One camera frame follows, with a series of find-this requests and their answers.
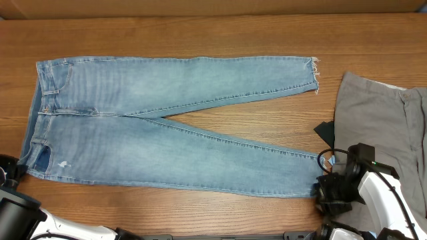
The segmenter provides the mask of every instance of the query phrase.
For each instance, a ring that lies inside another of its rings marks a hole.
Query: brown cardboard box
[[[5,19],[216,16],[302,13],[392,13],[424,0],[0,0]]]

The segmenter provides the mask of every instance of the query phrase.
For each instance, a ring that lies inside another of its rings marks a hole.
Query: wire
[[[319,155],[318,155],[318,165],[319,165],[319,167],[325,172],[325,173],[327,173],[327,174],[331,174],[331,172],[330,171],[328,171],[327,169],[325,169],[324,167],[323,167],[323,165],[320,163],[320,157],[323,155],[323,154],[325,154],[325,153],[327,153],[327,152],[330,152],[330,151],[337,151],[337,152],[340,152],[340,153],[345,153],[345,154],[349,154],[347,151],[345,151],[345,150],[342,150],[342,149],[327,149],[327,150],[323,150],[323,151],[321,151],[320,153],[319,153]]]
[[[80,240],[80,239],[76,239],[74,237],[68,237],[68,236],[61,235],[61,234],[56,234],[56,233],[45,233],[45,234],[33,237],[31,240],[37,240],[37,239],[41,239],[41,238],[44,238],[44,237],[48,237],[48,238],[56,237],[56,238],[67,239],[67,240]]]
[[[324,153],[327,153],[329,151],[337,151],[337,152],[340,152],[340,153],[345,153],[347,155],[351,154],[348,151],[345,151],[345,150],[342,150],[342,149],[327,149],[327,150],[323,150],[322,152],[320,152],[319,155],[318,155],[318,164],[319,164],[320,168],[323,171],[325,171],[327,174],[330,174],[331,172],[329,172],[328,170],[326,170],[322,166],[322,164],[320,163],[320,157]],[[361,164],[363,164],[363,165],[365,165],[367,168],[369,168],[369,170],[371,170],[372,172],[376,173],[379,176],[379,178],[387,185],[387,187],[394,194],[396,200],[399,203],[399,206],[400,206],[400,208],[401,208],[401,210],[403,212],[403,215],[405,216],[405,220],[408,223],[408,228],[411,231],[411,234],[414,237],[414,240],[419,240],[418,236],[417,236],[417,234],[415,232],[414,224],[411,222],[411,219],[409,218],[409,214],[408,214],[408,212],[407,212],[407,210],[405,208],[405,205],[403,204],[403,201],[401,200],[399,194],[396,192],[395,188],[387,181],[387,179],[378,170],[376,170],[375,168],[373,168],[373,166],[371,166],[371,164],[369,164],[369,162],[367,162],[365,159],[359,159],[359,158],[357,158],[356,161],[359,162],[359,163],[361,163]]]

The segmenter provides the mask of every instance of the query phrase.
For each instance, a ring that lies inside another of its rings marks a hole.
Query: blue jeans
[[[21,164],[66,183],[309,197],[316,154],[163,117],[315,90],[314,58],[73,57],[37,63]]]

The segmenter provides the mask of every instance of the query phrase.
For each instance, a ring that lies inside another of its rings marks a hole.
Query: tabletop
[[[0,153],[19,156],[36,61],[135,57],[314,56],[320,89],[169,117],[189,125],[318,153],[313,128],[334,117],[345,71],[400,87],[427,87],[427,15],[276,15],[0,21]],[[58,217],[134,233],[266,234],[316,229],[313,199],[56,183],[25,176],[18,190]]]

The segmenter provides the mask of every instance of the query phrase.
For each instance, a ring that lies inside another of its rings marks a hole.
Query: gray pants
[[[335,148],[357,143],[375,146],[376,161],[393,166],[412,214],[427,230],[427,88],[403,89],[346,73],[335,111]],[[336,155],[342,169],[346,156]],[[353,203],[338,221],[373,231],[368,208]]]

